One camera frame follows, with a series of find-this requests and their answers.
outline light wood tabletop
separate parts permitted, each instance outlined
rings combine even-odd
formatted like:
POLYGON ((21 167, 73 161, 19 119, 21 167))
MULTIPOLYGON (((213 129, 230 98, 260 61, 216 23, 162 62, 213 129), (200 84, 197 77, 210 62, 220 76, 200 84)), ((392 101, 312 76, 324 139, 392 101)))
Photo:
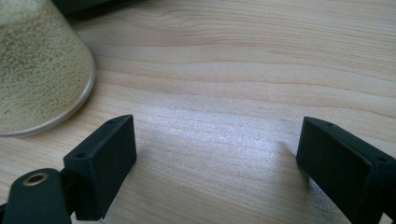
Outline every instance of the light wood tabletop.
POLYGON ((349 223, 298 169, 304 116, 396 157, 396 1, 101 10, 72 20, 96 61, 89 99, 49 131, 0 139, 0 203, 19 176, 61 170, 67 152, 125 114, 137 162, 102 223, 349 223))

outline jar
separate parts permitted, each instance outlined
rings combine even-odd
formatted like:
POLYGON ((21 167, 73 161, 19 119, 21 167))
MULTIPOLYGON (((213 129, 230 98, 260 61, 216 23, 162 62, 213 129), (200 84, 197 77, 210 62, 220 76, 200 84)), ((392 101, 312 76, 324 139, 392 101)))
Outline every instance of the jar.
POLYGON ((91 52, 50 0, 0 0, 0 136, 59 124, 93 81, 91 52))

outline container filled with grains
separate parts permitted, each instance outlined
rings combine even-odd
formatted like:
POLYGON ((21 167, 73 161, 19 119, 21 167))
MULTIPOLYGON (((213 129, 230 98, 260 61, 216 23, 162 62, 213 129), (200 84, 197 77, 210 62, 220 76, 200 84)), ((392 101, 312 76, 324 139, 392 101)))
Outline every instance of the container filled with grains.
POLYGON ((50 0, 0 0, 0 136, 59 124, 93 81, 91 52, 50 0))

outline screw hole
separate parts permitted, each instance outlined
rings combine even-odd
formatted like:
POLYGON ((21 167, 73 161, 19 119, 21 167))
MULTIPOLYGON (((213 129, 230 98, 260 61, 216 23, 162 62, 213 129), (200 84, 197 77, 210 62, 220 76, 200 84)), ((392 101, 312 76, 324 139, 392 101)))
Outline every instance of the screw hole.
POLYGON ((379 161, 387 161, 387 159, 383 158, 383 157, 376 157, 377 160, 379 161))
POLYGON ((87 155, 85 152, 80 152, 76 155, 77 158, 84 158, 87 155))
POLYGON ((46 173, 31 175, 23 180, 23 185, 27 187, 31 187, 45 181, 48 177, 49 175, 46 173))

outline round container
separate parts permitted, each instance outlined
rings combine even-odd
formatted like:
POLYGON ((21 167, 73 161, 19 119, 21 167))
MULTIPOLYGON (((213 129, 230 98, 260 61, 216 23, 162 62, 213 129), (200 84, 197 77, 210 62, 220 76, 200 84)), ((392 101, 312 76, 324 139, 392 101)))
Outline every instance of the round container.
POLYGON ((0 0, 0 136, 59 124, 93 81, 91 52, 50 0, 0 0))

